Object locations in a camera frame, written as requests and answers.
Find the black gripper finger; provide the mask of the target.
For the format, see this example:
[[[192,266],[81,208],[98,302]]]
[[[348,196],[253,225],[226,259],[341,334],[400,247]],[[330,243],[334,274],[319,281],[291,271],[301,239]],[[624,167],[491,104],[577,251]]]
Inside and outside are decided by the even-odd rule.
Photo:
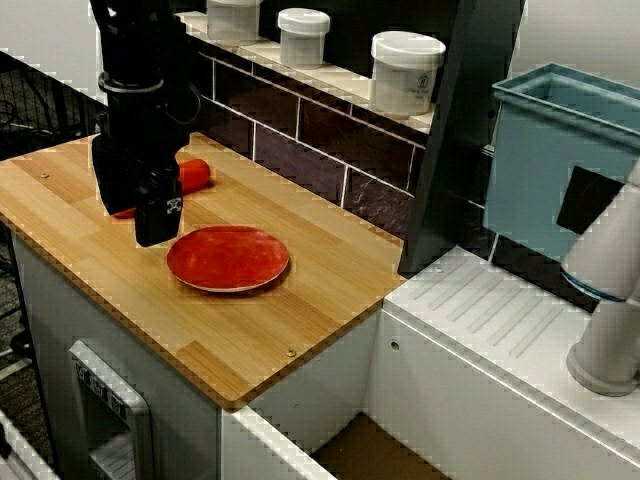
[[[183,198],[176,175],[156,175],[135,190],[135,235],[142,247],[175,238],[178,234]]]
[[[128,194],[103,195],[102,202],[110,216],[133,217],[135,213],[135,199]]]

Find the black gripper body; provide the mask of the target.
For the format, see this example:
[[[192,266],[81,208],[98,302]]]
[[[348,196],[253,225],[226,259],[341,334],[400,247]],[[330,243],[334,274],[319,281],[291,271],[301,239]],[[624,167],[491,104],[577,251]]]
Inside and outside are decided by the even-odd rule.
[[[180,136],[153,134],[131,143],[106,132],[92,140],[92,162],[102,200],[180,198],[176,153]]]

